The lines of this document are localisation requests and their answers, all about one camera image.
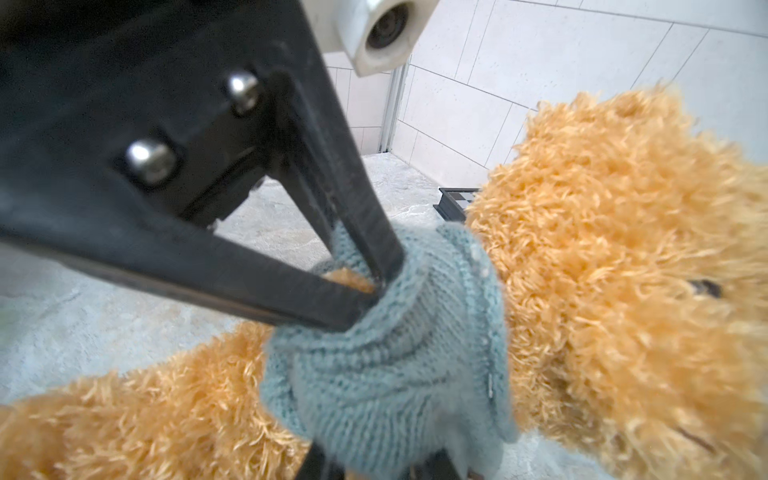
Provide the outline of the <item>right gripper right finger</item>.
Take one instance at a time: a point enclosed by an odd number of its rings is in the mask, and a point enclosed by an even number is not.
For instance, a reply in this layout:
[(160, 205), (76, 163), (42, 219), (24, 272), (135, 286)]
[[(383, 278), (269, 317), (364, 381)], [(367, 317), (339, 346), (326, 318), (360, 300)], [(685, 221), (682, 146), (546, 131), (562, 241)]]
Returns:
[(446, 450), (431, 455), (422, 463), (410, 469), (411, 480), (460, 480)]

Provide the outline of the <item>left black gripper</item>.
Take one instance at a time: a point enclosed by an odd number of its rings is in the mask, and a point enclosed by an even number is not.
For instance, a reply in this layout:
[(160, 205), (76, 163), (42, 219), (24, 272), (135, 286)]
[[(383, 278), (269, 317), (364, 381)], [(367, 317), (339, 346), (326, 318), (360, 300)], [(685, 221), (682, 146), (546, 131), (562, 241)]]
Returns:
[(404, 250), (300, 1), (5, 1), (1, 239), (271, 325), (345, 331), (379, 300), (216, 236), (277, 180), (378, 284)]

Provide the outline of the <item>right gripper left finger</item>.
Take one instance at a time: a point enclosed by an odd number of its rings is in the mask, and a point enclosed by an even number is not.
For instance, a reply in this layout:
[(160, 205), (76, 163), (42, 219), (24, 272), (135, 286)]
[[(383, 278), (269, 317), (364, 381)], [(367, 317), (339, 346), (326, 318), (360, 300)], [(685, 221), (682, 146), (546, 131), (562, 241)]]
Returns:
[(317, 443), (312, 443), (295, 480), (344, 480), (345, 469)]

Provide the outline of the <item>grey-green teddy sweater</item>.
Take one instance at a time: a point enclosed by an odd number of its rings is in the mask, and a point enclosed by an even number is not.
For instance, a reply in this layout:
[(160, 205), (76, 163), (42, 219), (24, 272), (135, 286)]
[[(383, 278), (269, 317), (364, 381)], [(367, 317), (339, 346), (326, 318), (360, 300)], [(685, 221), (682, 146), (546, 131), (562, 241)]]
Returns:
[(439, 451), (462, 474), (491, 476), (518, 434), (495, 268), (459, 223), (395, 231), (402, 270), (351, 329), (273, 331), (261, 403), (371, 479), (398, 478)]

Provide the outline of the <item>tan teddy bear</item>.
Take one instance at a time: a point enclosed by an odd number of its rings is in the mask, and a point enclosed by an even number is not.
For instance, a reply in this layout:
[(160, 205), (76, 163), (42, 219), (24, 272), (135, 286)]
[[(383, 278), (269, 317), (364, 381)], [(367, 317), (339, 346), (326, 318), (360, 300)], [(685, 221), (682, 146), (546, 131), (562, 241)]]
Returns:
[[(468, 224), (505, 289), (512, 478), (767, 475), (767, 169), (660, 89), (543, 105)], [(1, 411), (5, 479), (289, 479), (267, 326)]]

